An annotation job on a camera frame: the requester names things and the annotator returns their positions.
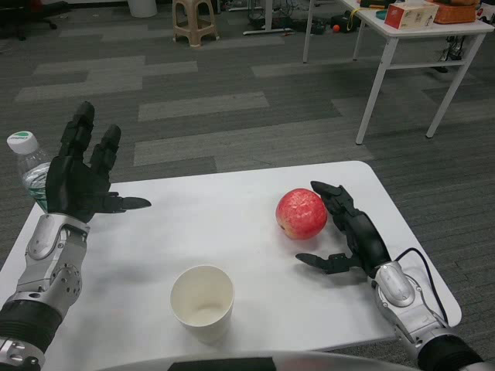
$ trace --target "beige stool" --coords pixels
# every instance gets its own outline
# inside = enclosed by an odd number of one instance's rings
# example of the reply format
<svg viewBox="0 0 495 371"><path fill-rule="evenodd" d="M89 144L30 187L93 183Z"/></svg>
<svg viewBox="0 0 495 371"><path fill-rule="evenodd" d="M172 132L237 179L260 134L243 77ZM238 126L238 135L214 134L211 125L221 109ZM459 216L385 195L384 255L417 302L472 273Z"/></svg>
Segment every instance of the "beige stool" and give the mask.
<svg viewBox="0 0 495 371"><path fill-rule="evenodd" d="M184 7L187 14L187 22L177 21L177 5L180 4ZM210 10L210 21L201 19L198 16L198 6L200 4L208 5ZM173 13L173 41L176 41L178 35L185 36L189 39L189 45L193 48L201 46L201 38L205 35L214 34L217 39L218 36L217 24L215 23L215 15L213 13L213 6L211 6L211 0L173 0L172 1L172 13Z"/></svg>

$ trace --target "cup rim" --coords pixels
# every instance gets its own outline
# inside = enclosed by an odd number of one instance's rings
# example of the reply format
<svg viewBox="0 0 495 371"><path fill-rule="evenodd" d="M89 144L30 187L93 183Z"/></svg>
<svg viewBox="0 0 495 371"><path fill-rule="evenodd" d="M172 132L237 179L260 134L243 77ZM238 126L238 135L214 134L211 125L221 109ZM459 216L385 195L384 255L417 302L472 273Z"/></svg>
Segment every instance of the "cup rim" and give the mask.
<svg viewBox="0 0 495 371"><path fill-rule="evenodd" d="M209 322L209 323L206 323L205 325L191 325L190 323L186 322L186 321L183 321L182 319L179 318L179 316L176 314L176 311L174 311L173 309L173 305L172 305L172 293L173 293L173 289L174 287L176 286L176 283L177 281L187 272L193 270L193 269L197 269L197 268L201 268L201 267L210 267L210 268L215 268L215 269L218 269L220 272L222 272L223 274L225 274L227 276L227 278L229 279L229 282L230 282L230 285L232 286L232 299L230 300L230 304L228 305L228 308L222 313L222 315L215 321L212 321L212 322ZM232 279L230 278L230 276L227 274L226 271L224 271L223 269L215 266L215 265L211 265L211 264L199 264L199 265L195 265L194 267L191 267L191 268L188 268L186 269L184 272L182 272L177 278L176 280L174 281L173 283L173 286L172 286L172 290L170 291L170 296L169 296L169 303L170 303L170 308L172 309L172 313L174 315L174 317L177 319L177 321L179 321L180 323L183 323L184 325L187 325L189 327L193 327L193 328L203 328L203 327L207 327L207 326L211 326L212 324L214 323L217 323L219 322L219 320L221 320L223 317L225 317L225 315L232 309L232 306L234 305L234 299L235 299L235 286L234 286L234 282L232 282Z"/></svg>

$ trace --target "plastic water bottle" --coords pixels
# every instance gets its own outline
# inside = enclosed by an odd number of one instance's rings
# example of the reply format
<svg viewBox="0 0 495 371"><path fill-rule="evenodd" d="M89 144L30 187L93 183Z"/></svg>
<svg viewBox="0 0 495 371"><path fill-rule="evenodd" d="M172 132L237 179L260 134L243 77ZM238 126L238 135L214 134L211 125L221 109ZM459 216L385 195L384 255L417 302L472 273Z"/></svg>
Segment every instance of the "plastic water bottle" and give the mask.
<svg viewBox="0 0 495 371"><path fill-rule="evenodd" d="M30 131L20 131L7 139L9 147L17 154L17 169L22 185L46 213L46 176L50 168L50 157L39 147Z"/></svg>

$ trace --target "tissue box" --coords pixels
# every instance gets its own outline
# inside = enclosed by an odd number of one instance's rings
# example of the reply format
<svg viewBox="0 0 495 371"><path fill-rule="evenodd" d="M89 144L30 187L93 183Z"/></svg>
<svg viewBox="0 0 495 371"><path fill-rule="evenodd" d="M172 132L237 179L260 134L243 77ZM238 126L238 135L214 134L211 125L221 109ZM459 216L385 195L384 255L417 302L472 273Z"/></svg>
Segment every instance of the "tissue box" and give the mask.
<svg viewBox="0 0 495 371"><path fill-rule="evenodd" d="M439 6L429 2L409 4L407 2L388 6L385 24L396 29L420 29L433 23Z"/></svg>

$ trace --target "desk surface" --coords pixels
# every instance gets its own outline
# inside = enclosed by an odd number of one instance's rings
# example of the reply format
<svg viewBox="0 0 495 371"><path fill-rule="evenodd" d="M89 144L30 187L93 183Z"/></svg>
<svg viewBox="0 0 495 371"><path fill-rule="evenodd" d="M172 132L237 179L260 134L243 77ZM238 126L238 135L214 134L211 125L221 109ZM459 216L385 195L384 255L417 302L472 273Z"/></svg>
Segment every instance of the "desk surface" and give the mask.
<svg viewBox="0 0 495 371"><path fill-rule="evenodd" d="M81 296L48 349L46 369L95 371L217 351L335 349L393 337L362 271L326 276L294 258L301 251L349 254L331 222L306 242L289 240L275 222L280 198L309 188L311 180L344 185L373 220L392 258L408 247L423 252L363 162L115 184L112 190L145 197L153 207L92 220ZM35 206L0 272L0 302L15 290L40 215ZM459 305L427 260L449 322L457 325ZM438 311L419 257L410 254L401 263ZM224 269L235 285L232 326L215 345L196 341L169 306L174 280L198 264Z"/></svg>
<svg viewBox="0 0 495 371"><path fill-rule="evenodd" d="M347 8L358 9L357 0L340 0ZM435 37L435 36L454 36L454 35L473 35L477 33L492 32L493 27L481 21L471 23L457 23L454 25L439 25L433 23L430 27L422 29L395 29L385 24L384 20L378 19L376 9L360 10L357 13L359 18L363 19L367 25L376 31L388 37L415 38L415 37Z"/></svg>

